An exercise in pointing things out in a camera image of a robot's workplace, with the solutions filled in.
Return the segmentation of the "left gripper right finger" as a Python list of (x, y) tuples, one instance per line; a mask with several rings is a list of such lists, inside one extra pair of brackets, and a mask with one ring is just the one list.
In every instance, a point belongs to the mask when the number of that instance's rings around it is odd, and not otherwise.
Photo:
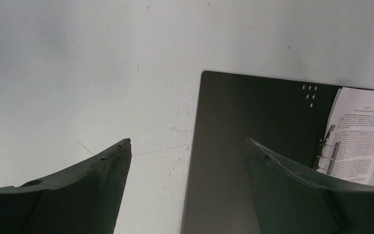
[(244, 165), (263, 234), (374, 234), (374, 186), (334, 178), (248, 138)]

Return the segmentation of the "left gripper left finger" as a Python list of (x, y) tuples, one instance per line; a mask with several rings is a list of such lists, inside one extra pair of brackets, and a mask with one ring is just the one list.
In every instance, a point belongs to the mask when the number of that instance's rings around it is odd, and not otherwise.
[(0, 188), (0, 234), (112, 234), (131, 165), (131, 141), (19, 187)]

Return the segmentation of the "metal folder clip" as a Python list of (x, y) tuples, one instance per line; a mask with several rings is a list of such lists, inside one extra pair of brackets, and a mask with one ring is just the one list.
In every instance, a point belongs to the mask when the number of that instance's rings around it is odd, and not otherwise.
[(330, 176), (333, 171), (337, 154), (341, 146), (341, 141), (332, 142), (330, 140), (331, 135), (335, 131), (335, 129), (336, 125), (331, 125), (324, 139), (320, 141), (320, 153), (317, 156), (318, 164), (314, 168), (315, 170), (319, 170), (319, 172), (326, 174), (327, 176)]

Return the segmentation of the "red and black folder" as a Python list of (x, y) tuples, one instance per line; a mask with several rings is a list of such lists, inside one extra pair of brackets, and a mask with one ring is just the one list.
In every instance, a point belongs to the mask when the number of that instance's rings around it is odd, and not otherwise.
[[(202, 72), (181, 233), (262, 234), (244, 141), (250, 138), (315, 170), (343, 87), (348, 86)], [(374, 186), (374, 172), (367, 185)]]

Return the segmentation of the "printed white paper sheet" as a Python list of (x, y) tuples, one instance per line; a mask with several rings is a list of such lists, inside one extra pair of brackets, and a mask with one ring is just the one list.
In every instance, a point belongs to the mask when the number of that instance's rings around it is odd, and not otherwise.
[(326, 133), (336, 125), (330, 140), (341, 141), (330, 176), (369, 184), (374, 172), (374, 91), (343, 87), (338, 90)]

